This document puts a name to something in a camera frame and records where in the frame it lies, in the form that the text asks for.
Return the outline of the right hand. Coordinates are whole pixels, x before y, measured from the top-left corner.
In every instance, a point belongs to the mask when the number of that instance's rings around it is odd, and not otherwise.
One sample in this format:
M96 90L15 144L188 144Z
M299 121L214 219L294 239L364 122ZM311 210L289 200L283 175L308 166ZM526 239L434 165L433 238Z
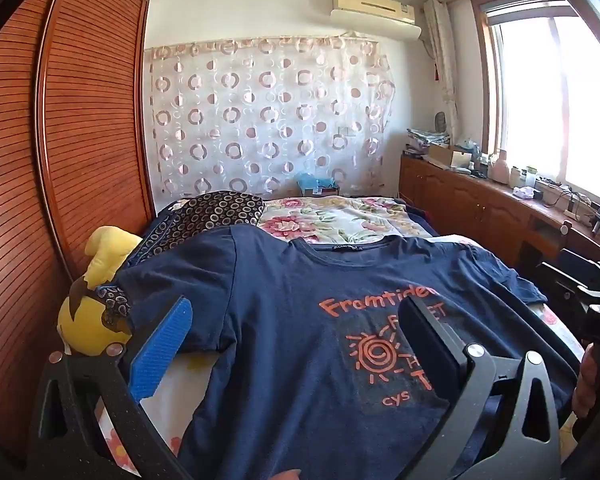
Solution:
M585 418L596 401L600 386L600 373L593 356L594 344L589 344L584 352L576 388L572 395L572 410L577 418Z

